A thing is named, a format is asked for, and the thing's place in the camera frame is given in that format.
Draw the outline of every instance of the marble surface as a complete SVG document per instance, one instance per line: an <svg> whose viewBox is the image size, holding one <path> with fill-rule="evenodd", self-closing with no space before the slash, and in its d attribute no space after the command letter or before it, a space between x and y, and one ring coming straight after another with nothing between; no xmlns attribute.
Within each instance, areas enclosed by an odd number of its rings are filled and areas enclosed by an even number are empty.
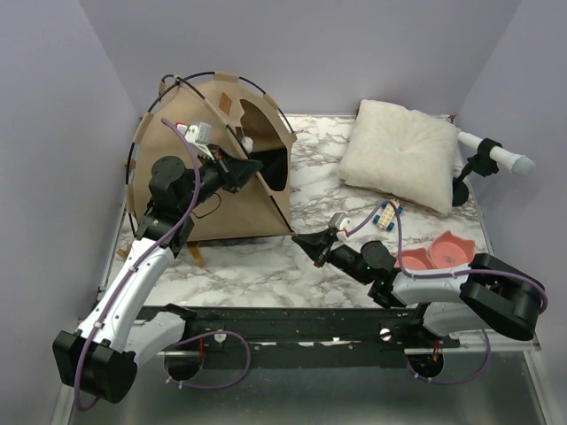
<svg viewBox="0 0 567 425"><path fill-rule="evenodd" d="M353 118L290 117L298 133L291 152L291 224L299 233L322 230L335 212L349 212L354 223L362 221L384 199L382 195L342 184L337 177ZM460 168L456 160L455 171ZM446 218L431 210L403 202L404 248L427 248L446 230L475 241L476 251L486 242L472 200L454 208ZM379 239L397 249L397 232L385 232L371 223L349 244L359 249ZM132 241L125 220L119 246ZM187 306L250 307L379 307L365 287L332 266L315 268L305 253L286 237L268 237L207 243L199 248L206 265L197 267L188 250L160 277L146 305L176 303ZM122 267L116 255L112 278Z"/></svg>

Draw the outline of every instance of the cushion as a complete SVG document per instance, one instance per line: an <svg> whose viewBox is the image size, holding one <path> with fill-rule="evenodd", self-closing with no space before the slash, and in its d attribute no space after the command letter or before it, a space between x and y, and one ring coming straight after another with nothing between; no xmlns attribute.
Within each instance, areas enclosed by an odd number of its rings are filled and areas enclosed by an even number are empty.
<svg viewBox="0 0 567 425"><path fill-rule="evenodd" d="M363 100L338 177L449 214L458 131L398 104Z"/></svg>

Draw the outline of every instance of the bolt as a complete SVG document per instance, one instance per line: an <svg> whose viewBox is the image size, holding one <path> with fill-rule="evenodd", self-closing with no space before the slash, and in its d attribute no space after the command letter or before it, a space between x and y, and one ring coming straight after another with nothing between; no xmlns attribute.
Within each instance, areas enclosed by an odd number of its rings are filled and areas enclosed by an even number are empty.
<svg viewBox="0 0 567 425"><path fill-rule="evenodd" d="M387 343L392 339L392 332L388 328L380 329L380 339Z"/></svg>

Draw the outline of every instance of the gray wall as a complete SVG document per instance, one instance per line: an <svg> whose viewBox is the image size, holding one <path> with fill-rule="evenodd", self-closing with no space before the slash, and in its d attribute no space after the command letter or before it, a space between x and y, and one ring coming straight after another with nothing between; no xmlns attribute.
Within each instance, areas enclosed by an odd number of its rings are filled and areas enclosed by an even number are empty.
<svg viewBox="0 0 567 425"><path fill-rule="evenodd" d="M50 423L51 352L95 300L136 114L76 0L0 14L0 422Z"/></svg>
<svg viewBox="0 0 567 425"><path fill-rule="evenodd" d="M537 164L528 178L506 171L474 179L496 254L539 278L550 305L538 335L549 378L567 409L567 3L524 0L458 117ZM563 415L567 421L567 410Z"/></svg>
<svg viewBox="0 0 567 425"><path fill-rule="evenodd" d="M456 113L519 0L80 0L141 112L165 73L231 71L289 112Z"/></svg>

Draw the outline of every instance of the cardboard door opening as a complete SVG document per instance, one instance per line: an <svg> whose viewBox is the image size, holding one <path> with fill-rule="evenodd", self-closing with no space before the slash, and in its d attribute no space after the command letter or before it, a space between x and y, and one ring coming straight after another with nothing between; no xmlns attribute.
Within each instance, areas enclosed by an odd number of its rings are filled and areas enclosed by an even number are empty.
<svg viewBox="0 0 567 425"><path fill-rule="evenodd" d="M282 143L274 126L258 107L246 99L240 104L245 110L240 122L242 131L239 134L247 135L254 140L254 148L250 154L252 159L259 160L264 167L260 174L266 184L274 191L285 189L287 184L287 148Z"/></svg>

